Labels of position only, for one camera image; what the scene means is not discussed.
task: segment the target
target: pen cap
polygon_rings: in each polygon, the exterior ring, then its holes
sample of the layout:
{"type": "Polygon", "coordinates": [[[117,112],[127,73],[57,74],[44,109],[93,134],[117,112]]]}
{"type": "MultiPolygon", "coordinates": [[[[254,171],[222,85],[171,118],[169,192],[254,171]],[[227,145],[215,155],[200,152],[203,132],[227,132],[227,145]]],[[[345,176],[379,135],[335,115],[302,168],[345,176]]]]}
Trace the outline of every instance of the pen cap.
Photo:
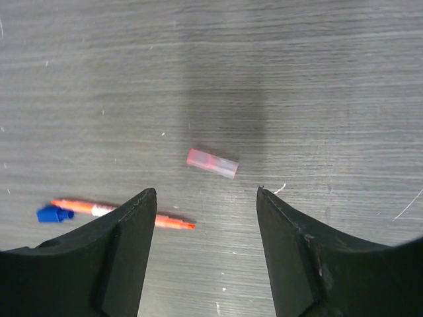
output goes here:
{"type": "Polygon", "coordinates": [[[53,205],[47,205],[37,211],[37,218],[40,223],[60,223],[65,219],[72,219],[73,215],[73,211],[53,205]]]}
{"type": "Polygon", "coordinates": [[[235,177],[235,173],[238,169],[237,162],[217,157],[196,149],[190,150],[186,163],[232,179],[235,177]]]}

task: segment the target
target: orange pen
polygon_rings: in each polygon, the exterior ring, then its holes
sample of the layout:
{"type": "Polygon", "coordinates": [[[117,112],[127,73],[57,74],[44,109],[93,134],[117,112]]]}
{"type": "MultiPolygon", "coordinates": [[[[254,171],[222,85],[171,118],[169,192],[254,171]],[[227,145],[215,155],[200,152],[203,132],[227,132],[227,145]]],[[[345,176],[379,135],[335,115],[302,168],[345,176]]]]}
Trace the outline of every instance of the orange pen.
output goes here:
{"type": "MultiPolygon", "coordinates": [[[[79,200],[52,200],[52,205],[73,211],[74,213],[87,213],[95,217],[101,217],[115,210],[113,206],[99,205],[79,200]]],[[[155,226],[171,229],[194,229],[196,227],[193,223],[186,223],[185,221],[162,215],[156,215],[155,226]]]]}

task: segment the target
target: pen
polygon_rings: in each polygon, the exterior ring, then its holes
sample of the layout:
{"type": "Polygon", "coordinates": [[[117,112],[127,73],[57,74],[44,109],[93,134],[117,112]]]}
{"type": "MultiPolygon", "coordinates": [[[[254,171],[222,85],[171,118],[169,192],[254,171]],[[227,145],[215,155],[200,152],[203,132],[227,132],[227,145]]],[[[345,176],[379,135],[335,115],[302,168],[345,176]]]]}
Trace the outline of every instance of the pen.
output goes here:
{"type": "MultiPolygon", "coordinates": [[[[116,207],[113,206],[89,203],[87,201],[66,199],[52,200],[52,205],[55,205],[62,209],[73,211],[75,213],[87,213],[95,217],[101,217],[116,209],[116,207]]],[[[168,216],[163,215],[156,215],[155,226],[171,229],[194,229],[196,227],[196,225],[194,225],[193,223],[186,223],[185,221],[170,218],[168,216]]]]}

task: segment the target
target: blue cap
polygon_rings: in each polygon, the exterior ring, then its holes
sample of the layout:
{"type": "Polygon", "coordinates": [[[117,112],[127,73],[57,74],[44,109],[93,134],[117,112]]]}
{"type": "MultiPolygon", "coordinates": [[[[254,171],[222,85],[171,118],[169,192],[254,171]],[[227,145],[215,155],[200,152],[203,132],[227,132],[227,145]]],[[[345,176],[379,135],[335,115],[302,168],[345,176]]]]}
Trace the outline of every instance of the blue cap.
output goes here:
{"type": "Polygon", "coordinates": [[[64,219],[72,219],[73,211],[62,209],[53,205],[47,205],[37,211],[40,223],[61,223],[64,219]]]}

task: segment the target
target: small plastic tube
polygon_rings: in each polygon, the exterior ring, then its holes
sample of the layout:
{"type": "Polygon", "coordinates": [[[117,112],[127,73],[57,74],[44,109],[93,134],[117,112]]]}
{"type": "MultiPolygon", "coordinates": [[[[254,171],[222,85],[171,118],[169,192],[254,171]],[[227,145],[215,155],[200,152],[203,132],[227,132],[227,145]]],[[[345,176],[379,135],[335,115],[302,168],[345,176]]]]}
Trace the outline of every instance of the small plastic tube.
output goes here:
{"type": "Polygon", "coordinates": [[[217,157],[196,149],[191,149],[186,163],[203,170],[233,179],[238,169],[238,163],[226,158],[217,157]]]}

